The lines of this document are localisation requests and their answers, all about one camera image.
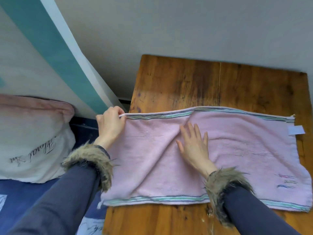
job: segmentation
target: fur cuff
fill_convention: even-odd
[[[100,176],[101,187],[107,192],[112,185],[113,166],[108,156],[93,144],[86,143],[74,150],[62,163],[66,169],[82,161],[89,161],[95,164]]]
[[[252,186],[249,184],[243,174],[235,167],[220,169],[211,173],[206,183],[206,190],[210,198],[211,206],[217,219],[225,227],[232,227],[228,215],[224,211],[225,192],[231,187],[241,186],[246,190],[253,192]]]

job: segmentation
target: pink towel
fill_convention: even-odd
[[[209,135],[209,158],[218,168],[236,166],[268,207],[309,211],[311,177],[300,164],[294,117],[202,106],[151,114],[126,114],[123,135],[109,150],[112,188],[102,193],[109,206],[207,203],[204,178],[179,155],[179,125],[197,123]]]

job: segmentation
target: pillow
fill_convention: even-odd
[[[65,102],[0,94],[0,179],[44,183],[64,174],[73,115]]]

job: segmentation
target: person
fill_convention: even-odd
[[[115,106],[97,115],[99,137],[65,159],[67,172],[30,208],[9,235],[75,234],[98,189],[112,185],[113,167],[107,149],[124,129],[124,111]],[[197,124],[180,126],[184,143],[177,141],[186,162],[206,178],[206,190],[215,216],[226,227],[246,234],[299,234],[253,195],[243,174],[235,168],[218,169],[209,160],[208,134]]]

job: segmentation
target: wooden table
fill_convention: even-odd
[[[306,73],[143,55],[130,112],[160,112],[191,106],[228,106],[282,116],[295,114],[296,125],[303,125],[306,131],[297,136],[300,161],[313,174],[312,108]],[[236,229],[223,228],[212,214],[207,214],[208,206],[110,207],[103,234],[239,234]],[[276,212],[299,233],[313,234],[313,211]]]

